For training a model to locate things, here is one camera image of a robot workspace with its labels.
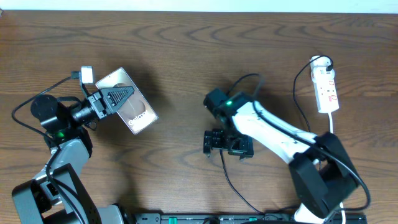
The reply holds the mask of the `Galaxy S25 Ultra smartphone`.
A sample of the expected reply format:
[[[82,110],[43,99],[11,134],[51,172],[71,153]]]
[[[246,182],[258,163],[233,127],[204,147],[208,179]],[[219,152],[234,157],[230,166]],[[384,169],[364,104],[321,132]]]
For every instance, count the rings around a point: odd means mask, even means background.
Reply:
[[[98,89],[125,86],[132,86],[134,93],[127,99],[122,107],[118,109],[117,114],[133,134],[138,134],[158,120],[159,117],[125,69],[122,67],[118,68],[96,82],[96,87]]]

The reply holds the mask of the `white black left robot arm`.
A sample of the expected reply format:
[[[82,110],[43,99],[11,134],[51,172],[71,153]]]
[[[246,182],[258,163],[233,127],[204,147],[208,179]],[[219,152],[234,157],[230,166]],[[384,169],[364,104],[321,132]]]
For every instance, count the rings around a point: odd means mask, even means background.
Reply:
[[[92,155],[90,124],[114,114],[133,94],[131,86],[103,88],[84,100],[56,98],[48,90],[28,100],[32,115],[51,157],[31,180],[12,191],[22,223],[135,223],[136,219],[115,203],[97,207],[79,175]]]

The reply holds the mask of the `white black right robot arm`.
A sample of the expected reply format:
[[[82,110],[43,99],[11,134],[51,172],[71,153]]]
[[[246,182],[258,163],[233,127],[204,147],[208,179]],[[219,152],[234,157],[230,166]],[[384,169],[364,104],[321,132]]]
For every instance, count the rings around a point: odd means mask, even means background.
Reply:
[[[203,152],[226,151],[241,159],[254,155],[258,141],[289,167],[301,204],[294,220],[323,223],[357,189],[361,180],[341,141],[331,132],[321,136],[298,129],[268,112],[251,96],[232,97],[216,88],[203,101],[222,124],[205,131]]]

